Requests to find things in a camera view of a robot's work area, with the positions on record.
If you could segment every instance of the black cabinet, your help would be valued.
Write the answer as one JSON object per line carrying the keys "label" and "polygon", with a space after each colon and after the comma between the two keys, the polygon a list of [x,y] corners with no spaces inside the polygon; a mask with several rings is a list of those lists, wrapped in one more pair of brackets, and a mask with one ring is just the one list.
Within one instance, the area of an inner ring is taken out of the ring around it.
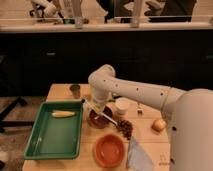
{"label": "black cabinet", "polygon": [[1,96],[87,83],[106,63],[121,79],[213,89],[212,30],[0,34],[0,40]]}

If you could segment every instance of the paper cup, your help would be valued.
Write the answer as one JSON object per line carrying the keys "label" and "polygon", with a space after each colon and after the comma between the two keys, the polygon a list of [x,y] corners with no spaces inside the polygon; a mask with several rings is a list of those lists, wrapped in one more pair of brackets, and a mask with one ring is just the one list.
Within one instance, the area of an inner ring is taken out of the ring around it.
{"label": "paper cup", "polygon": [[116,111],[117,114],[124,115],[126,113],[126,111],[128,110],[129,105],[130,105],[130,103],[127,98],[121,97],[121,98],[116,99],[115,107],[117,109],[117,111]]}

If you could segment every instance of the grapes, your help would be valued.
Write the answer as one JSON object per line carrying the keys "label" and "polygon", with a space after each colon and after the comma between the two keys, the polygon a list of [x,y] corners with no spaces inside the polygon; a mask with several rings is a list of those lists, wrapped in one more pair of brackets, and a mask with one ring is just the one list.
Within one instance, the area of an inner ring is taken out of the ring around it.
{"label": "grapes", "polygon": [[127,120],[118,120],[117,123],[118,132],[122,132],[123,136],[127,138],[127,140],[130,140],[133,131],[132,123]]}

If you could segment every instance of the floor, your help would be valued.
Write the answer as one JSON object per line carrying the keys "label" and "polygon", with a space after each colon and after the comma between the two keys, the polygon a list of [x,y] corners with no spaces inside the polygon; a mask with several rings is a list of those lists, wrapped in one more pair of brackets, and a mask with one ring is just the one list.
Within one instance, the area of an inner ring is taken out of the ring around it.
{"label": "floor", "polygon": [[[10,104],[15,97],[0,97],[0,112]],[[33,121],[36,112],[45,97],[23,97],[28,103],[27,106],[22,107],[17,105],[5,120],[24,120]],[[26,147],[31,127],[14,127],[6,128],[5,133],[0,133],[0,158],[1,153],[7,154],[8,159],[3,157],[0,160],[8,160],[2,171],[21,171],[23,166],[23,152]]]}

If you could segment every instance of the bowl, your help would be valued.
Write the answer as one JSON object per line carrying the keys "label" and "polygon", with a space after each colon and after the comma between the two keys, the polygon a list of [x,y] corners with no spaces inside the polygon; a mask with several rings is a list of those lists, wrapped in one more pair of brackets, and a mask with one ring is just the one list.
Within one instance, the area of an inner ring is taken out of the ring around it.
{"label": "bowl", "polygon": [[[109,116],[110,118],[112,118],[112,111],[109,107],[105,107],[104,111],[103,111],[107,116]],[[103,129],[106,126],[109,125],[110,121],[105,118],[104,116],[101,116],[99,114],[97,114],[94,110],[91,110],[89,113],[89,116],[87,118],[88,123],[94,127],[94,128],[98,128],[98,129]]]}
{"label": "bowl", "polygon": [[122,140],[113,134],[105,135],[98,139],[94,147],[96,162],[104,168],[118,166],[125,155]]}

